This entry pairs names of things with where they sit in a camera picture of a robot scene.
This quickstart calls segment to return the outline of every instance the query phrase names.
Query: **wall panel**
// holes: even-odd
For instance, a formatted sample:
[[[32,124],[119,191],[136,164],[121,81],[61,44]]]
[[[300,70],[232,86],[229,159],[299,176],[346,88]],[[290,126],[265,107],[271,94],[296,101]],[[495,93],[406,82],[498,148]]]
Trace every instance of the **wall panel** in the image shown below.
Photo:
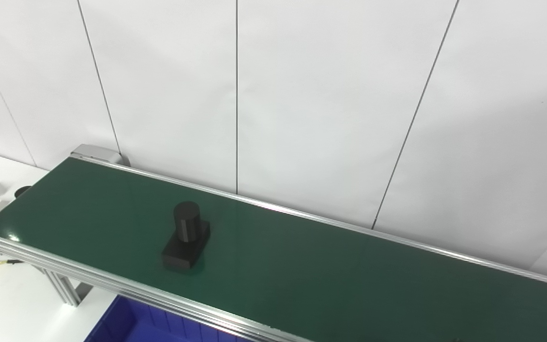
[[[529,267],[547,249],[547,1],[462,1],[375,229]]]
[[[240,0],[239,193],[365,227],[453,0]]]

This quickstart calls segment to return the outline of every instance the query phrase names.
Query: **white table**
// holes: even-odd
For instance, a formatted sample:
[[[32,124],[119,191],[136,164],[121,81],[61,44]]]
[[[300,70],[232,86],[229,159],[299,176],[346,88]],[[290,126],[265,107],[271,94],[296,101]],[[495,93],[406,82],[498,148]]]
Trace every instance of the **white table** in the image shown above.
[[[0,199],[31,185],[47,171],[0,157]],[[93,288],[79,307],[63,304],[29,264],[0,266],[0,342],[83,342],[115,294]]]

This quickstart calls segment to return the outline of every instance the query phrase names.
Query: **wall seam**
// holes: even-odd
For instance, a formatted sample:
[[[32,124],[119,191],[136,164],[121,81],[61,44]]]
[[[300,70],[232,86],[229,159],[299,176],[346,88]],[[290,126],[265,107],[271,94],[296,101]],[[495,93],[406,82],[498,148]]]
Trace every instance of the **wall seam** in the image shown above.
[[[377,209],[377,214],[375,214],[375,219],[373,220],[373,225],[371,226],[371,229],[375,229],[375,224],[377,223],[377,219],[379,217],[379,213],[381,212],[381,208],[384,204],[384,200],[386,199],[387,192],[389,190],[389,185],[391,184],[391,180],[394,177],[394,174],[396,172],[396,168],[398,167],[398,162],[400,161],[400,157],[402,156],[402,152],[404,151],[404,146],[406,145],[406,141],[408,139],[408,135],[411,132],[411,128],[413,128],[413,124],[415,123],[415,117],[417,117],[417,111],[419,111],[419,107],[421,106],[421,102],[423,101],[425,91],[427,90],[428,84],[430,84],[430,78],[432,78],[432,73],[434,72],[434,68],[436,67],[436,62],[438,61],[438,57],[440,56],[440,52],[443,49],[444,41],[447,39],[447,33],[449,33],[449,28],[451,27],[451,23],[453,22],[453,18],[455,16],[455,12],[457,11],[457,7],[460,4],[460,0],[457,0],[455,2],[455,5],[453,7],[453,11],[451,12],[451,17],[449,18],[449,23],[447,23],[447,28],[444,30],[443,39],[440,41],[440,45],[438,46],[438,51],[436,52],[436,56],[434,57],[434,62],[432,63],[432,67],[430,68],[430,73],[428,74],[423,91],[421,91],[421,95],[419,96],[419,101],[417,101],[417,107],[415,108],[415,112],[413,113],[413,118],[411,119],[411,123],[408,125],[408,130],[406,131],[406,135],[404,136],[404,141],[402,141],[402,146],[400,147],[400,151],[398,153],[398,157],[396,158],[396,162],[394,164],[394,167],[391,171],[391,175],[389,176],[389,180],[386,186],[386,190],[384,191],[384,195],[381,198],[381,202],[379,202],[379,207]]]
[[[31,153],[31,149],[29,149],[27,141],[24,139],[24,136],[22,136],[22,132],[18,126],[18,123],[16,122],[16,119],[14,119],[14,115],[11,114],[11,110],[9,109],[9,106],[7,104],[6,98],[4,97],[3,93],[0,89],[0,98],[2,102],[4,103],[4,106],[6,106],[6,110],[9,114],[9,118],[14,123],[14,127],[16,128],[18,135],[20,136],[20,139],[22,140],[22,143],[24,144],[24,148],[27,149],[28,155],[31,157],[31,160],[33,161],[33,166],[37,167],[37,163],[35,162],[35,158],[33,158],[33,154]]]
[[[100,78],[100,71],[98,71],[98,65],[96,63],[96,56],[94,56],[94,49],[92,47],[92,41],[90,41],[90,35],[87,32],[87,25],[85,25],[85,18],[83,15],[82,5],[80,4],[80,0],[77,0],[77,6],[80,10],[80,16],[82,17],[82,24],[85,31],[85,38],[87,39],[87,44],[90,47],[90,54],[92,55],[92,61],[94,62],[94,69],[96,70],[96,76],[98,78],[98,84],[100,85],[100,91],[103,94],[103,100],[104,100],[104,106],[107,110],[107,115],[109,115],[109,122],[111,123],[111,130],[113,130],[113,138],[115,139],[115,145],[117,145],[117,151],[122,154],[122,150],[120,149],[120,143],[117,139],[117,133],[115,132],[115,126],[113,125],[113,118],[111,117],[111,110],[109,110],[109,102],[107,101],[107,96],[104,93],[104,87],[103,87],[103,81]]]

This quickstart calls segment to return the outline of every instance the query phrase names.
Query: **aluminum frame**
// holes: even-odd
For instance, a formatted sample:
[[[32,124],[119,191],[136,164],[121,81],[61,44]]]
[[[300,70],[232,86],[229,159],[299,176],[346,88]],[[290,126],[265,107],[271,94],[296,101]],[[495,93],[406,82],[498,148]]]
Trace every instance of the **aluminum frame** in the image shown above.
[[[85,156],[78,153],[72,154],[70,158],[76,158],[85,162],[92,162],[94,164],[102,165],[104,167],[111,167],[113,169],[135,173],[137,175],[154,178],[160,181],[171,182],[173,184],[178,184],[188,188],[260,206],[261,208],[275,210],[284,214],[302,217],[304,219],[312,219],[313,221],[318,221],[327,225],[332,225],[343,229],[349,229],[351,231],[356,231],[368,236],[374,236],[376,238],[383,238],[389,241],[402,243],[403,245],[409,247],[416,247],[425,251],[437,253],[439,255],[452,257],[465,262],[470,262],[472,264],[490,267],[495,270],[512,273],[537,281],[547,282],[547,275],[540,275],[531,271],[521,270],[519,268],[506,266],[497,262],[491,262],[483,258],[464,255],[462,253],[457,253],[440,247],[434,247],[406,238],[393,236],[391,234],[358,227],[356,225],[336,221],[334,219],[315,216],[313,214],[308,214],[299,210],[285,208],[276,204],[271,204],[256,199],[250,199],[248,197],[243,197],[234,193],[228,193],[213,188],[207,188],[206,186],[200,186],[190,182],[157,175],[155,173],[133,169],[128,166],[106,162],[98,158],[92,158],[90,156]],[[34,264],[35,266],[43,267],[46,270],[51,270],[53,273],[56,273],[58,275],[64,275],[72,277],[74,279],[78,279],[84,283],[104,288],[105,290],[115,292],[116,294],[120,294],[122,296],[141,301],[143,303],[146,303],[147,305],[158,307],[159,309],[173,312],[174,314],[179,314],[180,316],[184,316],[202,324],[210,325],[211,327],[214,327],[216,329],[220,329],[227,333],[232,333],[234,335],[241,336],[243,338],[247,338],[256,342],[311,342],[310,340],[306,340],[302,337],[271,328],[267,325],[251,321],[240,316],[236,316],[235,314],[230,314],[214,307],[191,301],[190,299],[180,297],[175,294],[170,294],[152,286],[147,286],[145,284],[141,284],[139,282],[120,277],[119,275],[113,275],[111,273],[98,270],[97,268],[93,268],[91,266],[86,266],[73,260],[56,256],[46,251],[41,251],[39,249],[26,246],[22,243],[15,242],[7,238],[0,237],[0,251],[6,253],[7,255],[11,255],[21,260],[27,261],[31,264]]]

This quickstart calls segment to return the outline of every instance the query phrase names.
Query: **black object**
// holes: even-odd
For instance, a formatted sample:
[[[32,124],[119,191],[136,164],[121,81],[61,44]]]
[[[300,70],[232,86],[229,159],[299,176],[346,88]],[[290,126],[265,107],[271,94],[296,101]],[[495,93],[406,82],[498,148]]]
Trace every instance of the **black object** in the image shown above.
[[[22,195],[22,193],[24,193],[25,191],[27,191],[29,188],[31,188],[30,185],[25,185],[25,186],[23,186],[22,188],[16,190],[16,192],[14,192],[14,198],[17,199],[18,196]]]
[[[174,224],[176,231],[161,251],[161,259],[165,265],[189,269],[206,246],[210,223],[200,218],[195,202],[185,201],[174,207]]]

